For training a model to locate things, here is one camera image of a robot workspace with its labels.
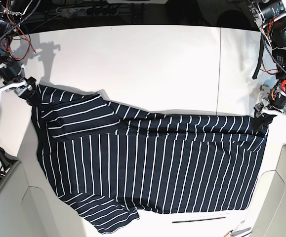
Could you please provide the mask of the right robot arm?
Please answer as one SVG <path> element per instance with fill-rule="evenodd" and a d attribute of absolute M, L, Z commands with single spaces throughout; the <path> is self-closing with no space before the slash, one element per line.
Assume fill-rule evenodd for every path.
<path fill-rule="evenodd" d="M 32 107 L 41 103 L 36 79 L 25 77 L 23 61 L 34 48 L 30 35 L 21 29 L 40 3 L 39 0 L 0 0 L 0 100 L 4 91 L 13 91 Z M 24 56 L 15 56 L 11 49 L 14 40 L 23 40 L 28 44 Z"/>

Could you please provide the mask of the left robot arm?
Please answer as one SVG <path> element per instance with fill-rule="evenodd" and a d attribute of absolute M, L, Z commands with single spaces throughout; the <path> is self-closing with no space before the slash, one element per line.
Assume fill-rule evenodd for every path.
<path fill-rule="evenodd" d="M 286 116 L 286 0 L 250 0 L 248 7 L 261 33 L 258 61 L 252 78 L 257 79 L 263 66 L 264 51 L 277 67 L 275 85 L 254 106 L 252 129 L 261 131 L 274 117 Z"/>

